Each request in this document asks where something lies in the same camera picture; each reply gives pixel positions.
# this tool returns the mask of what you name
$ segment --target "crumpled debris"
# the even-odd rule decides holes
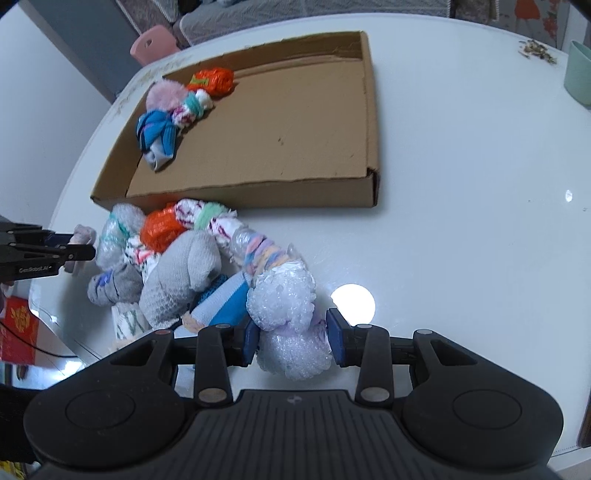
[[[538,57],[539,59],[545,60],[551,65],[556,65],[556,58],[548,53],[548,47],[542,43],[538,43],[533,39],[526,41],[520,41],[523,44],[519,53],[521,53],[526,59],[530,56]]]

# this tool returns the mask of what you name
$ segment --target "cardboard box tray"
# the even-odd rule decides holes
[[[188,83],[214,66],[235,89],[179,139],[159,172],[123,128],[92,192],[110,209],[151,211],[181,198],[250,207],[371,207],[379,187],[374,75],[363,32],[292,38],[204,60],[166,75]]]

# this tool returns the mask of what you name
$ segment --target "pink fabric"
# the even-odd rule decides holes
[[[179,82],[162,79],[154,83],[146,97],[146,110],[169,112],[183,104],[189,91]]]

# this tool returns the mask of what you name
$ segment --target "pink stool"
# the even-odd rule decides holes
[[[131,46],[131,56],[135,58],[142,67],[153,61],[168,57],[180,51],[177,47],[177,40],[162,25],[156,25],[142,33]]]

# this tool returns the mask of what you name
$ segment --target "orange fabric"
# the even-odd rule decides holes
[[[200,70],[191,78],[187,88],[195,92],[202,88],[212,97],[227,95],[234,87],[234,72],[221,67]]]
[[[517,0],[517,3],[515,3],[515,16],[521,20],[539,20],[540,9],[534,0]]]
[[[146,217],[144,226],[139,232],[139,239],[150,250],[161,254],[186,230],[178,222],[174,214],[174,204],[172,204]]]

